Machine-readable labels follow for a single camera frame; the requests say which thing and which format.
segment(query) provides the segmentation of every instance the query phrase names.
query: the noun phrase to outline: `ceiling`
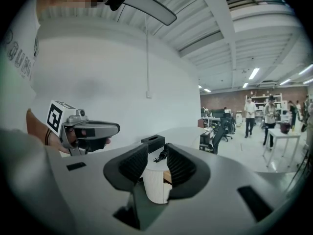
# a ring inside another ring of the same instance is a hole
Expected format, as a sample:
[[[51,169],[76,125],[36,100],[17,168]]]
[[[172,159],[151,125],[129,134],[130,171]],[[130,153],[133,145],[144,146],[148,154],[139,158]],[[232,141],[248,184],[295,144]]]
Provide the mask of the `ceiling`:
[[[172,10],[177,20],[165,26],[147,16],[148,31],[196,66],[201,94],[207,93],[205,88],[213,93],[240,90],[245,82],[248,88],[272,87],[288,78],[287,86],[303,85],[313,77],[313,72],[298,75],[312,62],[312,47],[283,0],[249,1],[231,10],[232,0],[157,1]],[[39,20],[71,16],[100,17],[145,30],[146,14],[127,5],[117,11],[108,6],[50,7]],[[260,70],[249,80],[254,67]]]

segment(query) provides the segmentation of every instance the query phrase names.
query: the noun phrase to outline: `bracelet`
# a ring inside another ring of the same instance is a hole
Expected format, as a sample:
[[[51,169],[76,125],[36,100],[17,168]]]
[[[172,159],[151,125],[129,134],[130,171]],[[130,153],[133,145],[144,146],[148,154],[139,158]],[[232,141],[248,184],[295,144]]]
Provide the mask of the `bracelet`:
[[[48,129],[47,133],[45,134],[45,144],[46,145],[49,145],[49,138],[50,138],[51,132],[52,131],[50,129]]]

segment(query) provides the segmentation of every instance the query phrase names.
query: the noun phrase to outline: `person in black clothing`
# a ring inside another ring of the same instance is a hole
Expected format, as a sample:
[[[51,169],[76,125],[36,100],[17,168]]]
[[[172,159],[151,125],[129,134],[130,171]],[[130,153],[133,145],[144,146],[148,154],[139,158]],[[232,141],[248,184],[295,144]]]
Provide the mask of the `person in black clothing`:
[[[297,117],[297,112],[298,112],[298,109],[297,107],[295,106],[295,104],[290,100],[288,102],[288,104],[290,105],[290,112],[291,112],[291,126],[294,126],[295,125],[295,120],[296,120],[296,117]]]

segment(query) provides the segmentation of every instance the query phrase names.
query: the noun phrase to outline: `table leg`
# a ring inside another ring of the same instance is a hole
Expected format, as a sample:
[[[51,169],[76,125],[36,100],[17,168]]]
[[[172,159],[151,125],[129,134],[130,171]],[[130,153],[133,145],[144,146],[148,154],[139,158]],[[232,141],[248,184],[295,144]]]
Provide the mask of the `table leg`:
[[[154,203],[165,204],[163,183],[164,172],[145,169],[142,177],[147,197]]]
[[[269,161],[268,161],[268,165],[266,167],[269,166],[269,163],[270,161],[272,160],[272,157],[274,155],[274,151],[275,151],[275,148],[276,148],[276,144],[277,144],[277,138],[274,138],[274,145],[273,145],[273,149],[272,149],[272,154],[270,155],[270,158],[269,158]]]
[[[263,157],[265,155],[265,152],[266,152],[266,149],[267,149],[267,146],[268,146],[268,142],[269,142],[269,132],[268,132],[268,137],[266,138],[266,143],[265,143],[265,147],[264,147]]]
[[[283,153],[282,157],[283,157],[283,156],[285,155],[285,153],[286,153],[287,146],[288,146],[288,141],[289,141],[289,139],[287,139],[287,142],[286,142],[286,145],[285,145],[285,149],[284,149],[284,153]]]
[[[300,140],[300,137],[297,138],[297,143],[295,144],[295,148],[294,148],[294,151],[293,151],[293,155],[292,155],[292,157],[291,157],[291,161],[290,161],[288,167],[290,167],[290,165],[291,165],[291,163],[292,163],[292,161],[293,161],[293,159],[294,159],[295,153],[296,153],[297,148],[298,148],[299,140]]]

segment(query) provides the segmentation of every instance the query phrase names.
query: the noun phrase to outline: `wall outlet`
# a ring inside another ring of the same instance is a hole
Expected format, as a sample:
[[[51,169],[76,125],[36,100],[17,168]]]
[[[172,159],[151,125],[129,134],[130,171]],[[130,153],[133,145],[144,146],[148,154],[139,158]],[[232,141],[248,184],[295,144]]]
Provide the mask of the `wall outlet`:
[[[147,98],[152,98],[152,92],[147,91]]]

